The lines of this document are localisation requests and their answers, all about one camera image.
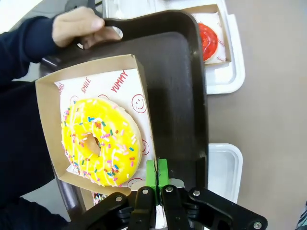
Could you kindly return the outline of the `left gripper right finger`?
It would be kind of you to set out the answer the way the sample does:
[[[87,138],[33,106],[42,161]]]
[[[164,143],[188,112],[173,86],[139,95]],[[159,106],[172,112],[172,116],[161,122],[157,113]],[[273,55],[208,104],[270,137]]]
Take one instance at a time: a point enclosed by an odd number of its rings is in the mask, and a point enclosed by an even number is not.
[[[166,159],[158,160],[158,185],[168,230],[266,230],[265,217],[204,188],[187,191],[170,183]]]

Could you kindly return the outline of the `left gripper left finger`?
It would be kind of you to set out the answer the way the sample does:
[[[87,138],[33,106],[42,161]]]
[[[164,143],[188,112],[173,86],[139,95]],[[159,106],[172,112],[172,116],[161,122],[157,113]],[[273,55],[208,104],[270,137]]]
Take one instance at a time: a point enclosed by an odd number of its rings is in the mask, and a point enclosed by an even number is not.
[[[155,160],[146,162],[145,186],[129,195],[115,192],[69,223],[69,230],[149,230],[156,211]]]

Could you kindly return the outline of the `chocolate donut with coloured sprinkles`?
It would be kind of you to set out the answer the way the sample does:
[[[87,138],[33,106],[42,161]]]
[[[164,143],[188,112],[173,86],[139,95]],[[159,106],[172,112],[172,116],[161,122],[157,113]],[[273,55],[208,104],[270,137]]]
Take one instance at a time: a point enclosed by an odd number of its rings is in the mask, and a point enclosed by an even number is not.
[[[94,205],[97,205],[97,204],[100,203],[102,200],[104,200],[105,198],[107,198],[107,195],[100,194],[100,193],[96,193],[96,192],[92,192],[92,197],[93,197]]]

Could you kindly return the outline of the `cardboard box of sprinkle chocolate donut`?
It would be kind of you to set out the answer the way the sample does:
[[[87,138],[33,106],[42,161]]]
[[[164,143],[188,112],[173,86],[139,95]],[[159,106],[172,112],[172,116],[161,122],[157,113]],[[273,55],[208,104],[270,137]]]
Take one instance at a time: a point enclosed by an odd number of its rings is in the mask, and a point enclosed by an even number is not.
[[[82,198],[83,198],[83,202],[84,202],[86,210],[89,210],[93,206],[95,206],[93,202],[92,192],[93,191],[81,188],[81,194],[82,194]]]

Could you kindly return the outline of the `yellow glazed sprinkle donut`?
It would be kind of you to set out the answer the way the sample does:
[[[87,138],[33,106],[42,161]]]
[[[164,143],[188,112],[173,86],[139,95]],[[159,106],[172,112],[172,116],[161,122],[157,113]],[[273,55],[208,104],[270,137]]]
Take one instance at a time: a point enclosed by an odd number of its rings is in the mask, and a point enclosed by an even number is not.
[[[105,98],[80,99],[64,113],[62,145],[81,177],[120,186],[141,163],[141,132],[124,108]]]

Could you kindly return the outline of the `black serving tray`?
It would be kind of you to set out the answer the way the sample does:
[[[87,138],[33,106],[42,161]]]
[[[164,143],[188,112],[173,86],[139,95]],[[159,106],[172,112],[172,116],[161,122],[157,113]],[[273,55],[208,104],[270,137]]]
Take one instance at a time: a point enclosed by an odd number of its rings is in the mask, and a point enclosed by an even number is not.
[[[70,46],[47,57],[54,66],[69,58],[109,58],[132,54],[147,62],[154,147],[172,175],[187,186],[208,183],[206,83],[196,21],[186,12],[162,11],[134,19],[106,19],[123,32],[119,42],[91,50]]]

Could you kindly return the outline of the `printed liner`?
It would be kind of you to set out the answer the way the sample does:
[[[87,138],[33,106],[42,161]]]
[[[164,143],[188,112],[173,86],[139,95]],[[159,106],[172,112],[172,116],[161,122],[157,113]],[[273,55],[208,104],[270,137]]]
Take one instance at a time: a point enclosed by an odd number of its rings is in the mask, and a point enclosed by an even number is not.
[[[218,64],[226,62],[226,48],[222,22],[220,20],[219,13],[194,13],[192,16],[197,23],[203,23],[204,25],[213,29],[218,37],[218,48],[216,53],[205,64]]]
[[[56,86],[67,170],[101,188],[143,184],[155,150],[139,71],[82,76]]]

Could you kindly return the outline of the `cardboard box of yellow donut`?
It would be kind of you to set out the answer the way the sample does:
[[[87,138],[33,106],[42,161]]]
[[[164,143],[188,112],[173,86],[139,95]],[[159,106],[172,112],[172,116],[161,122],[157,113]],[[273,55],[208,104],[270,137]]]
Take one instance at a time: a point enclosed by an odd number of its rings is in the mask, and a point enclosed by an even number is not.
[[[132,54],[107,58],[77,57],[42,64],[47,75],[35,83],[40,119],[57,177],[71,185],[102,193],[128,194],[145,185],[146,162],[155,159],[155,149],[147,90],[151,70],[147,62]],[[142,135],[142,161],[135,175],[124,184],[101,186],[79,175],[64,153],[61,122],[65,111],[83,98],[106,98],[124,108],[138,125]]]

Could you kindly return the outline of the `person left forearm navy sleeve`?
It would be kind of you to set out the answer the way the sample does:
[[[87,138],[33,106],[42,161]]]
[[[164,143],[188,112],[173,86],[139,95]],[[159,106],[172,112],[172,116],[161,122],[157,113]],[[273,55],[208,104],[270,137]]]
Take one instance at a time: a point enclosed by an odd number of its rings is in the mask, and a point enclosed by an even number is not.
[[[37,16],[0,34],[1,86],[24,77],[31,63],[39,63],[59,50],[52,39],[53,22],[54,18]]]

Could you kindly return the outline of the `person torso navy sweatshirt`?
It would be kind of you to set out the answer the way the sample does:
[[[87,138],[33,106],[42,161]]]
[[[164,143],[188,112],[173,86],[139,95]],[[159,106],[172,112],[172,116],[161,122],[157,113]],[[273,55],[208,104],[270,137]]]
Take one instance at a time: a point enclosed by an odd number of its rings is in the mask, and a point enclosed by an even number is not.
[[[35,83],[0,83],[0,230],[61,230],[67,221],[22,196],[55,178]]]

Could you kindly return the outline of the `red glazed donut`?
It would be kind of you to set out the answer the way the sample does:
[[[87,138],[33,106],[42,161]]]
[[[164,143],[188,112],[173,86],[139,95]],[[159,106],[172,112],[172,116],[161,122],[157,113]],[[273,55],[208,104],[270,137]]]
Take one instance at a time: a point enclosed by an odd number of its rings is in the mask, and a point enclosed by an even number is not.
[[[210,27],[198,23],[202,43],[203,61],[206,62],[216,53],[218,48],[217,34]]]

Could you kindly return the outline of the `cardboard box of red donut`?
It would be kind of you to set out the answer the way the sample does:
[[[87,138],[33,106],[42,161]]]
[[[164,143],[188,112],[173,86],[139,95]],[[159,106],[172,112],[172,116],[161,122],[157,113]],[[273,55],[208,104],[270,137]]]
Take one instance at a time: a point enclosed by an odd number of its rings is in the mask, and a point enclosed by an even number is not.
[[[185,11],[185,12],[191,14],[191,15],[194,14],[194,13],[215,13],[215,12],[219,13],[220,20],[222,22],[223,33],[224,33],[225,48],[226,48],[226,62],[230,62],[231,61],[231,55],[230,55],[230,47],[229,47],[229,36],[227,34],[227,31],[226,31],[226,22],[222,17],[219,6],[217,4],[209,4],[209,5],[202,5],[202,6],[185,8],[183,11]]]

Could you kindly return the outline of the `printed liner under red donut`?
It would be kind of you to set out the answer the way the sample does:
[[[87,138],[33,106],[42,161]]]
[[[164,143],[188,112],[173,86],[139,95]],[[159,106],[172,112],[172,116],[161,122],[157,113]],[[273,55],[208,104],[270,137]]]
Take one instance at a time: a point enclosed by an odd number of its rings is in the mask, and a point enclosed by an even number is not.
[[[219,13],[194,13],[192,16],[197,23],[203,23],[204,25],[213,29],[218,37],[218,48],[216,53],[205,64],[218,64],[226,62],[226,48],[222,22],[220,20]]]

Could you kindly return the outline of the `person left hand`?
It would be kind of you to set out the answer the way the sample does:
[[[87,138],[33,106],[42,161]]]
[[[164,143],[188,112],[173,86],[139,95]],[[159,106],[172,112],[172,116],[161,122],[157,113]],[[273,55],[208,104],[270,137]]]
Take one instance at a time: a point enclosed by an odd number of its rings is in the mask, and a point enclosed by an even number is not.
[[[91,8],[79,7],[55,17],[52,39],[59,47],[66,47],[78,39],[84,49],[108,41],[119,41],[120,36]]]

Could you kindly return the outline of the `white display tray base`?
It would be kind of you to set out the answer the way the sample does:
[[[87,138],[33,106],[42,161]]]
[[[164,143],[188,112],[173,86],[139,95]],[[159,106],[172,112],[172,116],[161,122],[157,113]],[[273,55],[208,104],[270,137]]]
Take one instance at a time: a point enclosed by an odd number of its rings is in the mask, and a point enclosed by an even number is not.
[[[225,0],[101,0],[102,13],[107,18],[130,19],[165,10],[217,4],[226,22],[231,61],[219,65],[204,65],[208,94],[237,91],[245,80],[242,46],[233,14],[228,14]]]
[[[236,203],[238,200],[243,156],[232,144],[209,144],[208,189]]]

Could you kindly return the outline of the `large white table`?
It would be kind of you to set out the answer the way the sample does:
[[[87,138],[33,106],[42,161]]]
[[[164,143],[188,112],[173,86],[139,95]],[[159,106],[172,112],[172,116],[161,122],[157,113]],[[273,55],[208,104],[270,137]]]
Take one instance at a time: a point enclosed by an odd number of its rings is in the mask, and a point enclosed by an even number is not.
[[[27,18],[53,17],[64,11],[68,0],[0,0],[0,34]]]

